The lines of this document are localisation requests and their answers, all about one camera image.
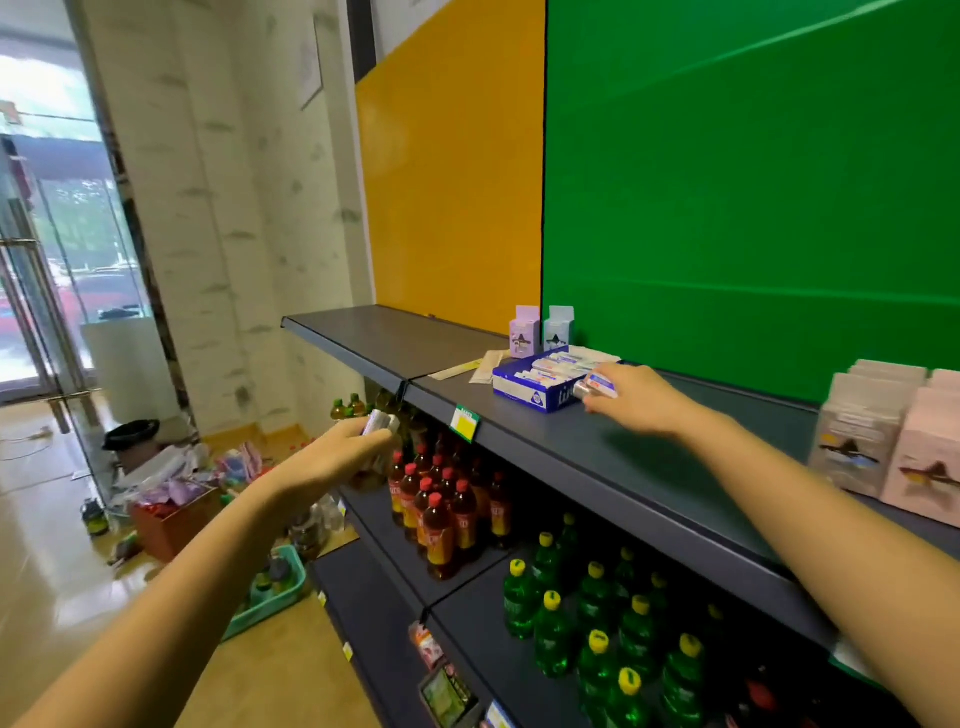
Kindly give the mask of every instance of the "price label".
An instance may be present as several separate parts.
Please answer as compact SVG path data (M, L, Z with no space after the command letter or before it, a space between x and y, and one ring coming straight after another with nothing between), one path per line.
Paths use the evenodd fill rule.
M450 422L450 429L460 435L469 443L473 442L476 435L477 426L480 425L480 415L474 414L463 405L458 404L453 412L453 420Z

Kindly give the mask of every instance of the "bottle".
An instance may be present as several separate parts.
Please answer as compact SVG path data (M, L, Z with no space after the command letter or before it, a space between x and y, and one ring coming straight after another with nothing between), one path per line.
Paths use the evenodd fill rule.
M400 499L400 483L403 482L404 475L403 453L397 450L394 453L394 464L387 471L387 485L390 487L390 507L396 525L403 525L403 501Z
M534 617L540 598L522 559L510 562L510 573L503 580L503 611L507 631L519 640L533 637Z
M367 405L360 400L360 395L356 393L350 395L350 408L353 410L354 417L365 417L367 415Z
M347 412L344 408L343 400L334 400L333 409L330 410L330 419L334 422L338 420L345 420L347 418Z
M577 660L580 712L590 719L594 728L606 725L607 698L615 675L616 660L610 653L610 638L606 632L594 629Z
M680 636L680 649L667 655L663 666L660 703L672 728L700 728L704 724L701 692L704 686L703 645L693 635Z
M607 701L607 728L647 728L653 712L640 695L643 679L635 670L624 667Z
M433 481L426 477L420 481L420 490L414 496L414 510L417 512L417 552L426 556L426 530L423 527L423 514L430 507L433 493Z
M556 592L543 595L543 606L534 618L534 656L537 667L547 677L566 674L573 646L573 625L560 610Z
M634 551L624 546L620 549L620 563L613 570L613 592L620 609L630 606L630 597L636 594L636 586Z
M423 513L423 529L426 531L427 571L438 581L448 579L457 572L453 560L453 522L444 506L444 497L430 494L430 507Z
M635 595L620 621L620 664L631 667L646 681L657 673L657 623L650 616L650 600Z
M503 481L503 473L493 474L490 488L490 531L497 548L509 548L513 538L514 502Z
M613 588L603 575L603 564L591 561L587 576L580 583L577 627L583 634L595 629L607 632L610 628Z
M530 569L538 594L560 590L560 552L553 545L552 533L540 534L540 548Z
M403 469L403 480L400 481L400 506L403 508L404 536L407 541L417 542L417 509L414 508L414 498L420 492L420 481L417 478L417 465L409 463Z
M430 458L426 454L426 443L417 445L417 457L414 458L414 465L417 466L417 475L421 478L430 475Z
M463 561L472 561L478 555L477 548L477 499L470 484L457 481L457 495L450 503L454 527L457 529L457 550Z

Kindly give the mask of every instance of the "brown bottle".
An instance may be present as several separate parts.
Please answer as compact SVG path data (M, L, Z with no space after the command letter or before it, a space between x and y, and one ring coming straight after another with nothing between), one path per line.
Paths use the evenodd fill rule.
M430 475L430 457L426 454L426 443L417 445L417 457L414 458L414 465L417 466L417 475L420 477Z
M423 528L426 531L427 571L435 579L443 581L457 572L453 559L453 521L446 512L444 497L431 494L430 507L423 513Z
M490 532L497 548L509 548L513 541L513 514L514 502L504 483L503 473L494 473L490 488Z
M396 525L403 525L403 501L400 500L400 483L403 482L405 474L403 453L397 450L394 453L394 464L387 471L387 485L390 486L390 506L393 510Z
M417 512L417 552L420 556L426 555L426 531L423 530L423 514L430 507L432 491L433 481L426 477L420 481L420 492L414 498L414 510Z
M403 528L407 541L417 542L417 510L414 508L414 498L420 492L420 479L417 478L417 466L410 463L403 469L403 480L400 481L400 507L403 508Z
M465 478L457 481L457 495L450 503L450 512L456 529L457 551L462 554L462 561L472 561L480 551L477 546L477 498Z

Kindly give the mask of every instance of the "green bottle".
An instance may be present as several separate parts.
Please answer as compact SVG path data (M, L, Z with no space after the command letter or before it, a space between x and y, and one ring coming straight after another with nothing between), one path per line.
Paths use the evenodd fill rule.
M657 672L657 623L650 616L650 600L636 595L620 621L620 664L631 667L644 681Z
M540 548L537 549L531 572L538 595L560 590L560 552L553 545L552 533L540 534Z
M607 701L607 728L647 728L653 712L640 695L643 681L635 670L624 667L617 678L617 688Z
M620 563L613 570L613 591L620 609L627 609L630 606L631 595L636 594L634 552L626 546L620 549Z
M667 655L660 702L671 728L700 728L704 724L703 651L700 640L684 634L680 637L680 649Z
M606 632L594 629L577 661L579 677L580 712L593 723L594 728L606 725L607 700L616 679L616 660L610 653L610 638Z
M573 625L560 605L560 595L547 592L534 619L534 655L537 667L547 677L560 677L570 665Z
M591 561L587 567L587 576L580 584L577 627L585 635L594 629L610 631L613 587L604 579L603 574L603 564Z
M510 574L503 580L503 611L507 631L520 640L534 633L534 616L539 597L536 587L526 573L522 559L510 562Z

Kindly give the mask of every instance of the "green wall panel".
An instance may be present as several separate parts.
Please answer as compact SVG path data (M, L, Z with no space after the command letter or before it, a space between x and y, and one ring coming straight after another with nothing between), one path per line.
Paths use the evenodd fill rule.
M804 400L960 368L960 4L855 5L552 0L543 302L586 343Z

